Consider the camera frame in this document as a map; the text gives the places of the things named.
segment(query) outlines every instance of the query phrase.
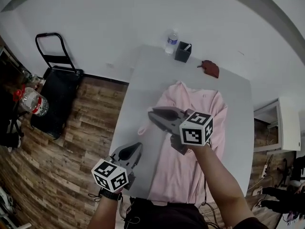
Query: black cart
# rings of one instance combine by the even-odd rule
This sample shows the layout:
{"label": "black cart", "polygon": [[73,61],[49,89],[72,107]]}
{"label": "black cart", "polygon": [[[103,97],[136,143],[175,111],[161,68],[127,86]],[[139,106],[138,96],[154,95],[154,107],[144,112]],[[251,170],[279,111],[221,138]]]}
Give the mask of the black cart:
{"label": "black cart", "polygon": [[[38,39],[42,37],[57,36],[65,56],[43,54]],[[62,37],[58,33],[38,34],[35,38],[37,48],[48,64],[48,69],[43,78],[46,80],[41,95],[49,102],[49,110],[44,116],[32,115],[30,124],[55,139],[59,138],[71,112],[71,107],[76,91],[83,78],[83,70],[75,69],[68,56]],[[71,68],[51,66],[50,63],[69,64]]]}

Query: plastic bottle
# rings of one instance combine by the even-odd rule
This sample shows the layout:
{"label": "plastic bottle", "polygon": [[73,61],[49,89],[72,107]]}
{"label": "plastic bottle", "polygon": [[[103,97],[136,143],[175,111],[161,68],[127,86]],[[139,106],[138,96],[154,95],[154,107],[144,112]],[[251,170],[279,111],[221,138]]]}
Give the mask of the plastic bottle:
{"label": "plastic bottle", "polygon": [[173,54],[176,48],[176,44],[178,42],[178,34],[177,32],[173,31],[171,34],[168,35],[167,43],[165,46],[165,52],[167,54]]}
{"label": "plastic bottle", "polygon": [[33,88],[26,87],[24,91],[17,90],[16,96],[20,100],[20,105],[26,111],[32,112],[37,116],[44,116],[48,109],[48,100],[36,92]]}

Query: wooden floor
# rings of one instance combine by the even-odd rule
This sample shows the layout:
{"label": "wooden floor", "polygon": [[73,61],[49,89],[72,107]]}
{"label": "wooden floor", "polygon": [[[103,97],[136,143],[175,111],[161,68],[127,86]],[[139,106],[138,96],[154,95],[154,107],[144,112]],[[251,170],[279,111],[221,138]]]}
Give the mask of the wooden floor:
{"label": "wooden floor", "polygon": [[[97,206],[87,194],[99,191],[91,168],[108,155],[126,89],[124,85],[85,78],[61,138],[53,141],[48,135],[32,130],[27,116],[22,121],[25,137],[21,148],[11,154],[0,148],[0,178],[20,206],[17,214],[21,222],[32,223],[33,229],[86,228]],[[275,132],[270,132],[269,144],[272,139],[272,143],[277,141]],[[255,146],[265,145],[267,135],[265,125],[255,123]],[[292,163],[292,152],[275,155],[270,176],[249,189],[246,197],[249,207],[259,199],[251,196],[253,189],[272,186],[280,180],[276,168],[283,166],[284,157]],[[260,180],[266,159],[266,155],[254,153],[249,188]],[[207,221],[214,222],[208,206],[200,210]],[[215,212],[223,226],[219,210]],[[279,218],[279,214],[267,209],[255,215],[271,229]]]}

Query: wristwatch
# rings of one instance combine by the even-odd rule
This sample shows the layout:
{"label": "wristwatch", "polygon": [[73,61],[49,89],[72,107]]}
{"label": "wristwatch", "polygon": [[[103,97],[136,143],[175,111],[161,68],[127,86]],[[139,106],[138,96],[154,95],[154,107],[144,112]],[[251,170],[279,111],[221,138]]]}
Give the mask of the wristwatch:
{"label": "wristwatch", "polygon": [[115,201],[119,201],[122,197],[122,193],[116,194],[102,188],[100,189],[99,195]]}

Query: black pen holder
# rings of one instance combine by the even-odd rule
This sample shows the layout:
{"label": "black pen holder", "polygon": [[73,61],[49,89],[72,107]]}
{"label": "black pen holder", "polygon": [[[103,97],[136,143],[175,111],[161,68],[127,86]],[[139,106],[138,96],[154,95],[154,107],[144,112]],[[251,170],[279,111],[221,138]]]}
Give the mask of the black pen holder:
{"label": "black pen holder", "polygon": [[175,60],[186,63],[192,53],[192,45],[185,51],[184,49],[189,45],[189,43],[179,42]]}

